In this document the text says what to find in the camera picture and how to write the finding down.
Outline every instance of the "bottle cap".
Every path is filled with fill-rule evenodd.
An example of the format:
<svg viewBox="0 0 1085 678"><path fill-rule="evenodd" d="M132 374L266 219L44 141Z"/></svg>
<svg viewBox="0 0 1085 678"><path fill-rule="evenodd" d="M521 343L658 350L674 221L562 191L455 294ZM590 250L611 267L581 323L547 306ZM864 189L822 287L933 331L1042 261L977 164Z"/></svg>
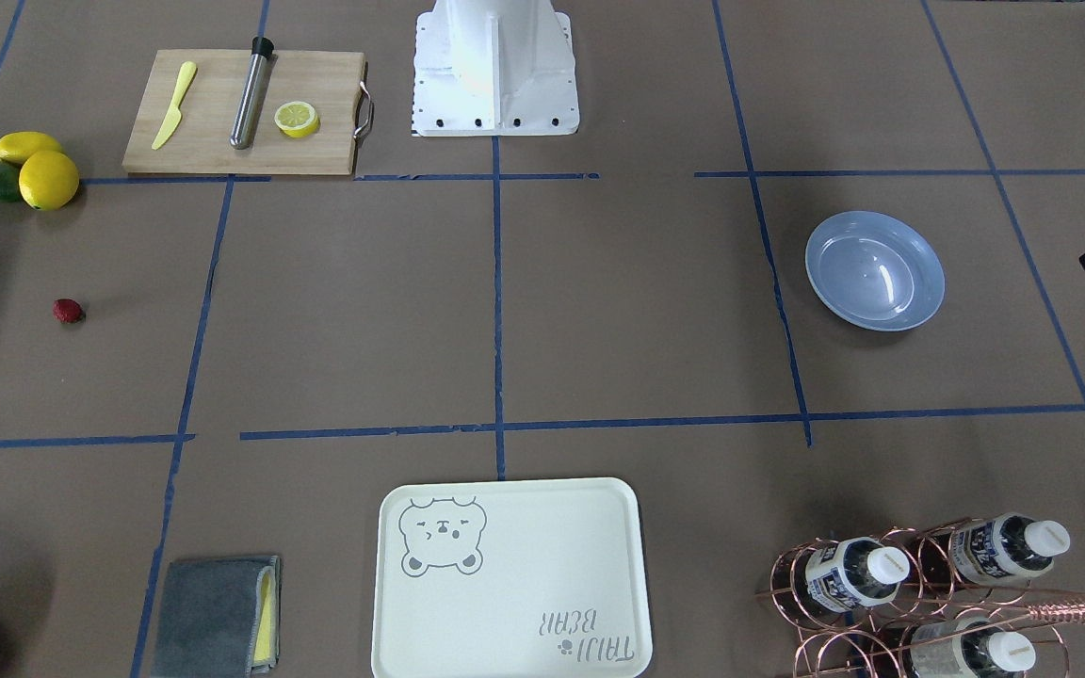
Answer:
<svg viewBox="0 0 1085 678"><path fill-rule="evenodd" d="M1038 520L1024 527L1024 541L1037 554L1052 558L1069 550L1069 532L1054 520Z"/></svg>
<svg viewBox="0 0 1085 678"><path fill-rule="evenodd" d="M869 567L869 574L882 584L898 584L911 574L907 553L892 546L869 551L865 565Z"/></svg>
<svg viewBox="0 0 1085 678"><path fill-rule="evenodd" d="M995 631L986 640L986 651L995 666L1012 674L1037 664L1037 648L1032 647L1027 637L1016 631Z"/></svg>

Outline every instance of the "gray cloth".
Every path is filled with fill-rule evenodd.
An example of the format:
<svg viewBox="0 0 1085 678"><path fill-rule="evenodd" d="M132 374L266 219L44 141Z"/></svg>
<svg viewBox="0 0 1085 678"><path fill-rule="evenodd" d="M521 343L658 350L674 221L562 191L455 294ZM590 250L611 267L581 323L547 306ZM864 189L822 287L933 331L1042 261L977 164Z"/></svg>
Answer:
<svg viewBox="0 0 1085 678"><path fill-rule="evenodd" d="M268 570L277 604L279 557L169 563L151 676L246 678L254 668L261 613L258 592Z"/></svg>

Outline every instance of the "blue bowl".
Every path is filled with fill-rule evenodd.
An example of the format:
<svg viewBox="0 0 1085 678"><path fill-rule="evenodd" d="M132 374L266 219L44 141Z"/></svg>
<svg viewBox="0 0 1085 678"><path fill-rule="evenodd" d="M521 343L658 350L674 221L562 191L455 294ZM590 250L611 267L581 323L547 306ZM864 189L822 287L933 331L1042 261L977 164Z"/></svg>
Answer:
<svg viewBox="0 0 1085 678"><path fill-rule="evenodd" d="M806 243L806 274L827 308L879 332L919 327L944 302L944 268L911 227L879 212L841 212Z"/></svg>

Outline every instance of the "bear face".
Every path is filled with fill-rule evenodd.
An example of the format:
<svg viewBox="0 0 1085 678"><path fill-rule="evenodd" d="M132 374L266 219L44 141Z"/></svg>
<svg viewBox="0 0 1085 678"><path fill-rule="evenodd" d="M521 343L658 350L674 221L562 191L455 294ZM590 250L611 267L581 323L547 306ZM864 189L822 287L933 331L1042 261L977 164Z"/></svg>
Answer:
<svg viewBox="0 0 1085 678"><path fill-rule="evenodd" d="M474 497L465 503L455 498L434 498L425 506L413 499L400 514L405 545L400 568L408 576L424 575L430 567L450 566L464 575L474 574L483 565L480 535L487 521Z"/></svg>

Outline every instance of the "black cap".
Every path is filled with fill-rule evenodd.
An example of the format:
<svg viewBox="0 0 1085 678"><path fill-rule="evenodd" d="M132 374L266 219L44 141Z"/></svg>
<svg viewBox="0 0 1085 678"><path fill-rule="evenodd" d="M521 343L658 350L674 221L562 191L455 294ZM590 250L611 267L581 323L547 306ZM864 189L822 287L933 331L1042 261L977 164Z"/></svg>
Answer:
<svg viewBox="0 0 1085 678"><path fill-rule="evenodd" d="M259 35L254 38L254 48L251 48L250 53L270 57L271 54L275 54L275 42L268 41Z"/></svg>

